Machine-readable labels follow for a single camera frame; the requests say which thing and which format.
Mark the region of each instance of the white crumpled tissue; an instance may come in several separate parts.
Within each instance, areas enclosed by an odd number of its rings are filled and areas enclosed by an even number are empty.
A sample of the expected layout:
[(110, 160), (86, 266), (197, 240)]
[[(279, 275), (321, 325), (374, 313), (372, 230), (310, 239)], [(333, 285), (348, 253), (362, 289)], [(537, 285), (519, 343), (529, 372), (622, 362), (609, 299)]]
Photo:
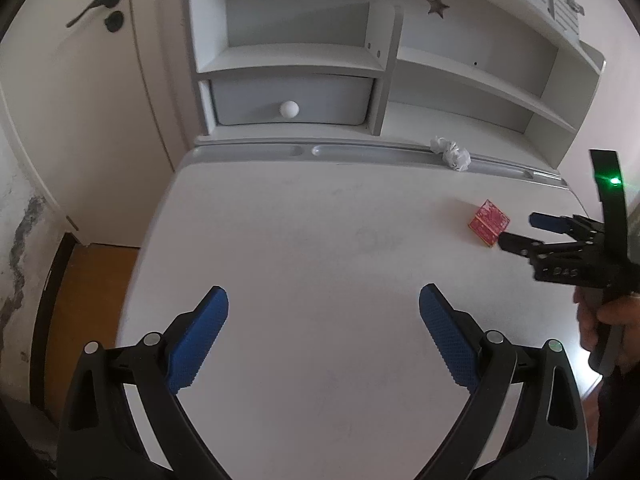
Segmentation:
[(431, 139), (431, 151), (442, 153), (444, 160), (450, 168), (456, 171), (465, 171), (471, 163), (471, 155), (464, 148), (460, 148), (453, 140), (436, 137)]

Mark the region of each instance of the human hand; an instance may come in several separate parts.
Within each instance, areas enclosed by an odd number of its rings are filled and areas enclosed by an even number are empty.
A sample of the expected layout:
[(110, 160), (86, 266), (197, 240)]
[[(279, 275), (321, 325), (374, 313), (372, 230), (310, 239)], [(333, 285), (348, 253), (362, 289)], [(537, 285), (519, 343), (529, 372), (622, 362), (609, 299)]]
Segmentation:
[(616, 364), (623, 374), (640, 363), (640, 298), (622, 296), (591, 311), (579, 286), (574, 291), (574, 303), (578, 304), (578, 326), (580, 327), (580, 346), (591, 352), (598, 343), (596, 327), (598, 322), (625, 327), (622, 348)]

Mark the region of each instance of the desk surface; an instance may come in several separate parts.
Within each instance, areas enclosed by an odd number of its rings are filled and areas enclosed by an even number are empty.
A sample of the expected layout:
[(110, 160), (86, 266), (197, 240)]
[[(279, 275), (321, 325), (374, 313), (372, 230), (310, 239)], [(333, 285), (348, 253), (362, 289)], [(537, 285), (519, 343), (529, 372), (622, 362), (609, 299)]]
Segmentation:
[[(118, 344), (164, 330), (212, 285), (229, 316), (180, 402), (236, 480), (414, 478), (462, 409), (418, 314), (434, 282), (484, 329), (558, 338), (582, 392), (572, 290), (466, 226), (490, 199), (516, 233), (532, 211), (580, 213), (571, 192), (485, 174), (329, 162), (213, 162), (181, 170), (130, 285)], [(483, 455), (495, 456), (517, 400)], [(164, 462), (130, 395), (150, 456)]]

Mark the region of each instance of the drawer knob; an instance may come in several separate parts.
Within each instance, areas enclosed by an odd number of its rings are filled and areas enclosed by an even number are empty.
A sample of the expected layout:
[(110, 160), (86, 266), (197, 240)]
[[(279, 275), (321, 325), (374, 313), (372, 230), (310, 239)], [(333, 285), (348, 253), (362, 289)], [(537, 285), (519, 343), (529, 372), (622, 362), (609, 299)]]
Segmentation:
[(300, 113), (300, 107), (295, 101), (284, 101), (280, 105), (280, 115), (285, 119), (293, 119)]

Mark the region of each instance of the white desk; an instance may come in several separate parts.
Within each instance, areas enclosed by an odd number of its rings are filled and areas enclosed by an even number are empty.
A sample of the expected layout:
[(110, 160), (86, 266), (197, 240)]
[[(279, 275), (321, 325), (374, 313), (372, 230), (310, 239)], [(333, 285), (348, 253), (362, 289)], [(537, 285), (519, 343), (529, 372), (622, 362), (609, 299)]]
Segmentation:
[[(222, 286), (227, 322), (178, 396), (231, 477), (410, 480), (468, 395), (420, 320), (426, 283), (516, 344), (561, 340), (581, 392), (596, 379), (578, 346), (571, 288), (535, 282), (524, 259), (487, 248), (466, 226), (487, 198), (513, 232), (547, 241), (562, 237), (529, 227), (530, 212), (581, 212), (565, 189), (442, 168), (187, 166), (146, 240), (118, 344), (164, 330)], [(484, 460), (510, 422), (512, 389)], [(133, 412), (162, 463), (140, 406)]]

